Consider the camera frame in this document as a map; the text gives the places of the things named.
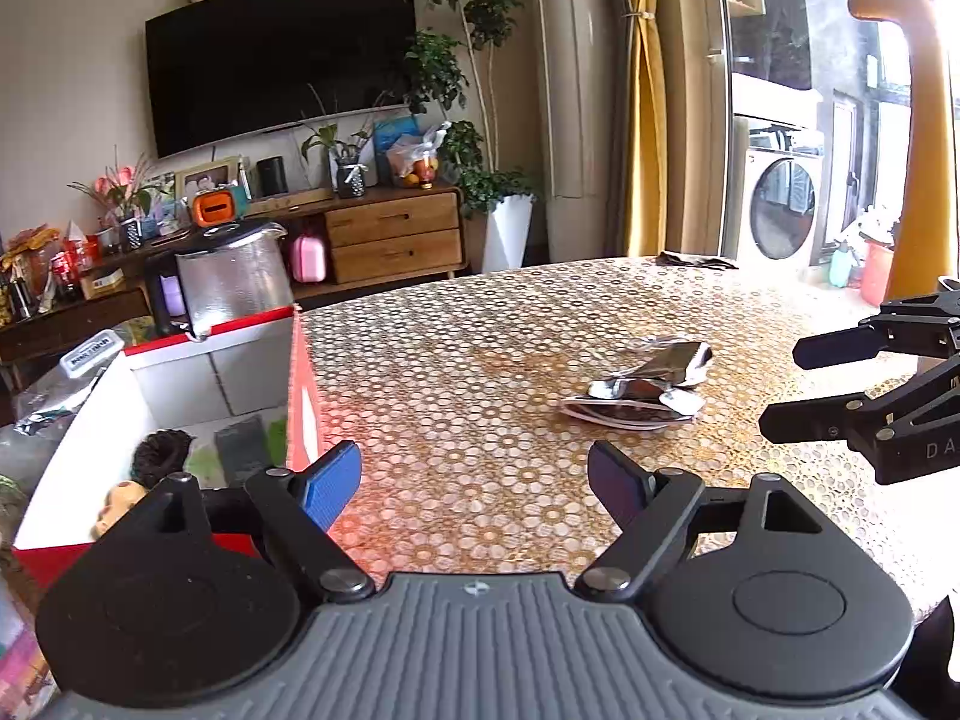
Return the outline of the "brown snack bag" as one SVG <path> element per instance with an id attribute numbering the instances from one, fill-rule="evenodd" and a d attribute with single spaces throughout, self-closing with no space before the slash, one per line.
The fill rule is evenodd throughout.
<path id="1" fill-rule="evenodd" d="M 560 401 L 558 411 L 632 433 L 693 421 L 703 410 L 698 387 L 708 379 L 713 359 L 715 353 L 704 341 L 661 343 L 640 367 L 593 380 L 584 394 Z"/>

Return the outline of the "teal spray bottle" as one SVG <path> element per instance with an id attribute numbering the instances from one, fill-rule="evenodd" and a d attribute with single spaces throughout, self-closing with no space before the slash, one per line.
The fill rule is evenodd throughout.
<path id="1" fill-rule="evenodd" d="M 847 242 L 840 242 L 830 255 L 828 284 L 833 288 L 846 288 L 850 282 L 851 273 L 858 265 L 856 251 Z"/>

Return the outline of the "white floor air conditioner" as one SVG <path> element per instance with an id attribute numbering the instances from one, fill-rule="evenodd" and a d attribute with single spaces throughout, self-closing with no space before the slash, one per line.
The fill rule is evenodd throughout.
<path id="1" fill-rule="evenodd" d="M 544 117 L 548 252 L 604 253 L 610 190 L 613 54 L 610 0 L 534 0 Z"/>

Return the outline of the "black television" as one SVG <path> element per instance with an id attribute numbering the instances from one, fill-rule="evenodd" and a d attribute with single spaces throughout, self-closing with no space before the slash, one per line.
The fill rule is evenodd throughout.
<path id="1" fill-rule="evenodd" d="M 415 34 L 415 0 L 205 0 L 156 16 L 156 154 L 402 103 Z"/>

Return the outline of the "fruit plastic bag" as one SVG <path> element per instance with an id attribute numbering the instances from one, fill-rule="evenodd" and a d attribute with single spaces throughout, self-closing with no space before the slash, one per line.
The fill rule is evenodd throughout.
<path id="1" fill-rule="evenodd" d="M 395 187 L 432 188 L 439 172 L 439 150 L 451 122 L 433 125 L 421 135 L 402 135 L 387 149 L 386 158 Z"/>

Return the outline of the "red white cardboard box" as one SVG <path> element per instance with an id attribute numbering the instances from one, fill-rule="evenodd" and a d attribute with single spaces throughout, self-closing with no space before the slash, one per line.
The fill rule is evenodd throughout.
<path id="1" fill-rule="evenodd" d="M 327 445 L 319 388 L 296 305 L 222 323 L 197 341 L 176 335 L 110 363 L 32 493 L 13 555 L 41 589 L 93 544 L 107 491 L 158 429 L 195 437 L 252 415 L 286 419 L 285 465 L 301 472 Z"/>

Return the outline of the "wooden tv sideboard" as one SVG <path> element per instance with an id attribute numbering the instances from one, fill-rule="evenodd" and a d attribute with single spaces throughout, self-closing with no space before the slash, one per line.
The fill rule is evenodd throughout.
<path id="1" fill-rule="evenodd" d="M 298 302 L 436 275 L 454 277 L 467 266 L 460 192 L 454 185 L 375 187 L 354 200 L 336 199 L 325 188 L 308 190 L 256 203 L 249 218 L 285 227 L 281 252 Z M 145 294 L 133 294 L 145 288 L 143 264 L 185 241 L 184 236 L 158 241 L 90 266 L 90 277 L 122 271 L 121 284 L 99 298 L 3 328 L 3 369 L 58 355 L 111 320 L 135 317 L 148 305 Z"/>

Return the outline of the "white washing machine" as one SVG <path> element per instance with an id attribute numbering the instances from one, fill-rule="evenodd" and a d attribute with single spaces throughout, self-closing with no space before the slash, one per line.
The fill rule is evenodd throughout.
<path id="1" fill-rule="evenodd" d="M 722 253 L 743 270 L 797 280 L 811 265 L 825 149 L 820 101 L 813 89 L 732 76 Z"/>

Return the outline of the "yellow curtain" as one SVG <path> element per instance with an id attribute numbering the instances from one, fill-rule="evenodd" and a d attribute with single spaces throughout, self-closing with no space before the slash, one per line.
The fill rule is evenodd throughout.
<path id="1" fill-rule="evenodd" d="M 625 0 L 626 252 L 656 255 L 667 232 L 667 110 L 658 0 Z"/>

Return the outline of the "silver wet wipes pack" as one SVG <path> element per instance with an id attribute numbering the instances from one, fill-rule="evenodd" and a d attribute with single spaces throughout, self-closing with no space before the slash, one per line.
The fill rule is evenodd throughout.
<path id="1" fill-rule="evenodd" d="M 14 399 L 14 430 L 28 437 L 65 431 L 122 351 L 124 340 L 112 328 L 101 330 L 70 349 L 49 372 Z"/>

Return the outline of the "red bucket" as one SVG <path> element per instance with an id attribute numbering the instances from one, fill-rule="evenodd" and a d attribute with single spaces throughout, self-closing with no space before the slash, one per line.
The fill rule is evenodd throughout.
<path id="1" fill-rule="evenodd" d="M 867 255 L 862 268 L 861 298 L 870 305 L 884 302 L 892 268 L 893 250 L 875 241 L 867 242 Z"/>

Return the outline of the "photo frame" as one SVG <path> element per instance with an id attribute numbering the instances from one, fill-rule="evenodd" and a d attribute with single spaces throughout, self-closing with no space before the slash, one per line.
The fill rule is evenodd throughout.
<path id="1" fill-rule="evenodd" d="M 192 202 L 199 193 L 210 192 L 238 178 L 241 156 L 233 154 L 223 160 L 186 167 L 174 174 L 174 197 Z"/>

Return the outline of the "small potted plant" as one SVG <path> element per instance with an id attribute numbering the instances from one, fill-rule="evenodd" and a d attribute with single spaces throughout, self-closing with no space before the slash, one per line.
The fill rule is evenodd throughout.
<path id="1" fill-rule="evenodd" d="M 308 85 L 309 93 L 319 107 L 320 124 L 306 124 L 308 137 L 299 145 L 299 156 L 307 163 L 313 151 L 320 151 L 329 163 L 329 174 L 339 199 L 359 199 L 366 193 L 366 174 L 368 165 L 363 153 L 373 144 L 374 129 L 377 122 L 384 119 L 384 112 L 370 110 L 363 117 L 363 124 L 353 132 L 340 132 L 340 115 L 325 109 L 324 101 L 317 93 L 313 83 Z"/>

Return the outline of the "white planter with plant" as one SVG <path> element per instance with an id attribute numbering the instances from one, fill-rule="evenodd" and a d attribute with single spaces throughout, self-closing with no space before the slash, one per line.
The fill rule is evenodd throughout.
<path id="1" fill-rule="evenodd" d="M 521 0 L 427 0 L 459 25 L 457 34 L 420 29 L 405 55 L 407 106 L 439 114 L 477 104 L 477 122 L 452 122 L 439 162 L 460 190 L 467 259 L 477 273 L 523 265 L 535 192 L 524 169 L 501 166 L 500 115 L 494 97 L 494 53 L 516 31 Z"/>

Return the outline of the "pink lunch case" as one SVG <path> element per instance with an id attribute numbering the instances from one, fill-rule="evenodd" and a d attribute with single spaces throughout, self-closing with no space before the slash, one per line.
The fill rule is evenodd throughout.
<path id="1" fill-rule="evenodd" d="M 320 236 L 303 232 L 291 242 L 290 265 L 298 283 L 322 283 L 327 278 L 327 254 Z"/>

